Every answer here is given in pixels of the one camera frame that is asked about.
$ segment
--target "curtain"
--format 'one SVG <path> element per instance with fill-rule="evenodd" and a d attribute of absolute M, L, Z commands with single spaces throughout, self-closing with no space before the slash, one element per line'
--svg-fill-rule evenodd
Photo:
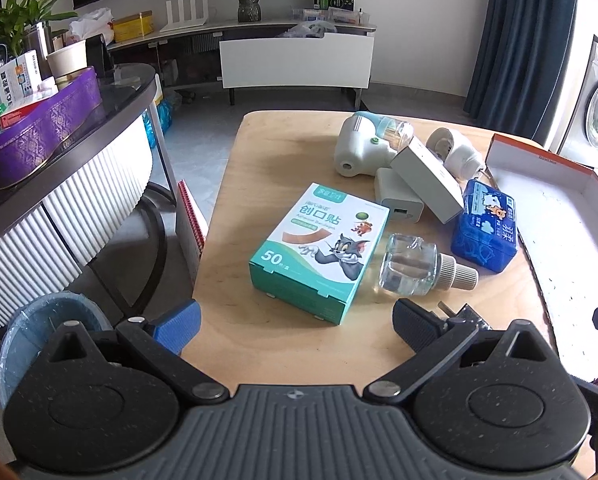
<path fill-rule="evenodd" d="M 464 104 L 477 126 L 545 142 L 575 6 L 576 0 L 489 0 Z"/>

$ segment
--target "blue tin box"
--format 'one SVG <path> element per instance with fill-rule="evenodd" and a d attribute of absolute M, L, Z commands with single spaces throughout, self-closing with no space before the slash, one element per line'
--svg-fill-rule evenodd
<path fill-rule="evenodd" d="M 451 250 L 470 262 L 502 272 L 517 254 L 513 198 L 475 179 L 468 181 Z"/>

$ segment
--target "dark vase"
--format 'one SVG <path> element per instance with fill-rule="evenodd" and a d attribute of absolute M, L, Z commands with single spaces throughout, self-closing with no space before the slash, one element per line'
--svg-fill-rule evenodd
<path fill-rule="evenodd" d="M 261 7 L 259 7 L 259 0 L 239 0 L 237 21 L 239 23 L 260 22 Z"/>

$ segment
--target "white plastic device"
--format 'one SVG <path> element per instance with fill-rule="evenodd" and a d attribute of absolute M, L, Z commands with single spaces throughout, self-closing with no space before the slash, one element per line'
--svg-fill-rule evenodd
<path fill-rule="evenodd" d="M 470 180 L 486 168 L 482 154 L 457 130 L 437 128 L 428 137 L 426 147 L 435 153 L 449 173 L 459 180 Z"/>
<path fill-rule="evenodd" d="M 410 123 L 358 112 L 344 121 L 339 133 L 335 170 L 343 176 L 375 176 L 379 168 L 389 167 L 400 146 L 409 142 L 413 133 Z"/>
<path fill-rule="evenodd" d="M 390 209 L 390 218 L 415 223 L 421 218 L 423 200 L 391 168 L 379 168 L 375 176 L 376 202 Z"/>

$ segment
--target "green plant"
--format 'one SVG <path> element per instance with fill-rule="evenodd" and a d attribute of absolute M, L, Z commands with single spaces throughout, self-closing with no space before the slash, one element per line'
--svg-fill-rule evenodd
<path fill-rule="evenodd" d="M 10 56 L 23 53 L 23 36 L 28 25 L 76 18 L 76 12 L 52 13 L 58 0 L 6 0 L 0 8 L 0 43 L 5 43 Z"/>

